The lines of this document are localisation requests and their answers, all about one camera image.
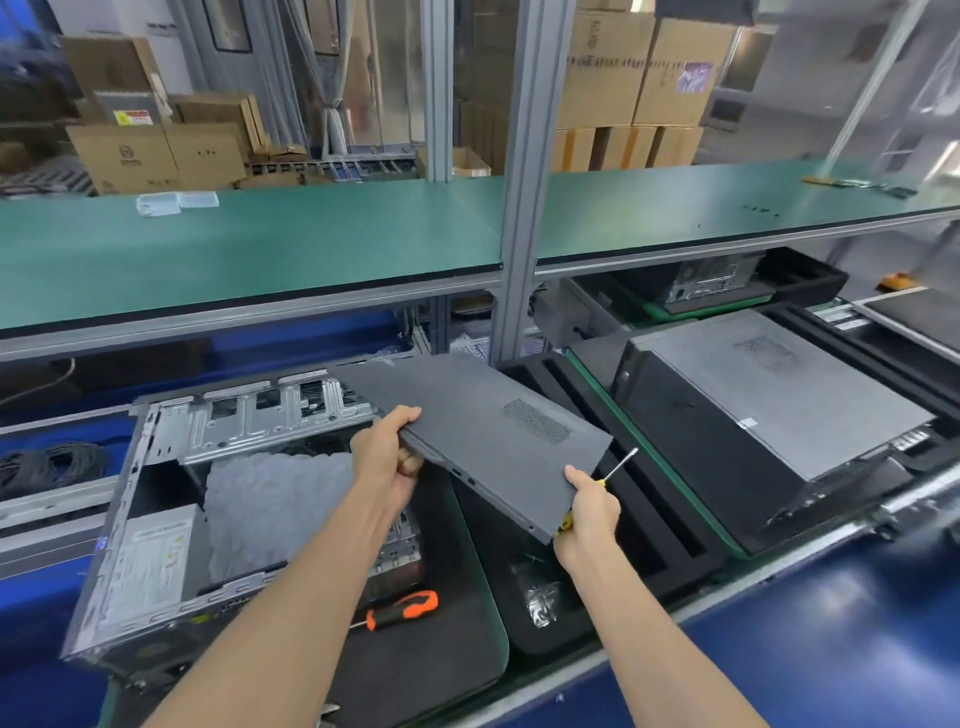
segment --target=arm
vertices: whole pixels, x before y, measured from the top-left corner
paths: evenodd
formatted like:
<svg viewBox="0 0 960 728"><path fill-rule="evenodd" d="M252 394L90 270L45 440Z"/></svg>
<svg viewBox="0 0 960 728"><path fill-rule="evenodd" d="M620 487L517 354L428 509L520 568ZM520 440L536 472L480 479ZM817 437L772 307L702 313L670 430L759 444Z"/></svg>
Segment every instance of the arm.
<svg viewBox="0 0 960 728"><path fill-rule="evenodd" d="M422 460L398 407L351 441L354 482L323 529L157 706L146 728L312 728L333 680L367 571L413 493Z"/></svg>
<svg viewBox="0 0 960 728"><path fill-rule="evenodd" d="M554 539L637 725L765 728L767 723L647 591L613 539L620 503L570 466L572 530Z"/></svg>

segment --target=forearm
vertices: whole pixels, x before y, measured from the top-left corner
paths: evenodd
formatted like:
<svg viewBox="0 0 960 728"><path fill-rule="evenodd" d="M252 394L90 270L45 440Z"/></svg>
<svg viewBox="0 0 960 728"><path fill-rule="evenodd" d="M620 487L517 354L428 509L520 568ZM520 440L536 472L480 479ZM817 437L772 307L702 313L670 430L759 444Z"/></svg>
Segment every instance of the forearm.
<svg viewBox="0 0 960 728"><path fill-rule="evenodd" d="M637 725L766 726L660 607L613 539L586 555L573 580Z"/></svg>
<svg viewBox="0 0 960 728"><path fill-rule="evenodd" d="M390 526L378 505L363 484L354 484L321 532L217 638L148 727L312 727Z"/></svg>

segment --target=green work surface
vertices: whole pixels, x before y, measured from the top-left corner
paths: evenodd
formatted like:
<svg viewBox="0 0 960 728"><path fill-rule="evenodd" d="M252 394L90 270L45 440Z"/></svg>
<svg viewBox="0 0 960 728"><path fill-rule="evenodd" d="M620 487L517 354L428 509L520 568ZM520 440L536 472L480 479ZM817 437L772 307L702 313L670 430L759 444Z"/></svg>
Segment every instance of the green work surface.
<svg viewBox="0 0 960 728"><path fill-rule="evenodd" d="M228 191L154 218L134 197L3 203L0 329L493 267L502 211L476 182Z"/></svg>
<svg viewBox="0 0 960 728"><path fill-rule="evenodd" d="M876 188L801 182L820 161L713 164L557 174L550 179L540 242L551 258L625 254L642 248L708 243L960 208L960 187L927 183L909 200ZM838 163L831 176L859 178Z"/></svg>
<svg viewBox="0 0 960 728"><path fill-rule="evenodd" d="M558 174L540 262L626 254L960 208L800 182L817 161ZM856 176L838 165L836 177ZM216 209L140 217L134 197L0 206L0 329L295 298L500 263L504 178L221 192Z"/></svg>

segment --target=stacked cardboard boxes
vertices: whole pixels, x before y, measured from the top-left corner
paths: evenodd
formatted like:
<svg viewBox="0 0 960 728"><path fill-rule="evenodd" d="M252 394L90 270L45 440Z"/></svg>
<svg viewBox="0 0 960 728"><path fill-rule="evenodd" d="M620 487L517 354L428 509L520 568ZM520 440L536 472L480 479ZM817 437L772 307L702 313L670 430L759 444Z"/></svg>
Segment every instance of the stacked cardboard boxes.
<svg viewBox="0 0 960 728"><path fill-rule="evenodd" d="M245 164L306 158L272 145L251 95L168 97L145 38L62 44L84 92L84 124L67 132L101 195L227 189L250 175Z"/></svg>
<svg viewBox="0 0 960 728"><path fill-rule="evenodd" d="M170 101L184 124L232 124L245 162L270 158L271 140L252 94L194 93L172 96Z"/></svg>
<svg viewBox="0 0 960 728"><path fill-rule="evenodd" d="M657 20L653 3L579 0L554 146L554 171L690 164L733 27ZM503 173L516 3L474 3L473 47L455 68L463 143Z"/></svg>

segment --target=orange screwdriver handle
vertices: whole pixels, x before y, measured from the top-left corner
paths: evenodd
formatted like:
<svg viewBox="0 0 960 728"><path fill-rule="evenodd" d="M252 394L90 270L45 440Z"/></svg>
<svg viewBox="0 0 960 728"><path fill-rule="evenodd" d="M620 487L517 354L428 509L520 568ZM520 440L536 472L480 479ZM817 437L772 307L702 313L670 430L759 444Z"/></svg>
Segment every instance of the orange screwdriver handle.
<svg viewBox="0 0 960 728"><path fill-rule="evenodd" d="M419 619L440 606L440 598L433 590L413 592L389 607L367 611L367 629L383 629L409 619Z"/></svg>

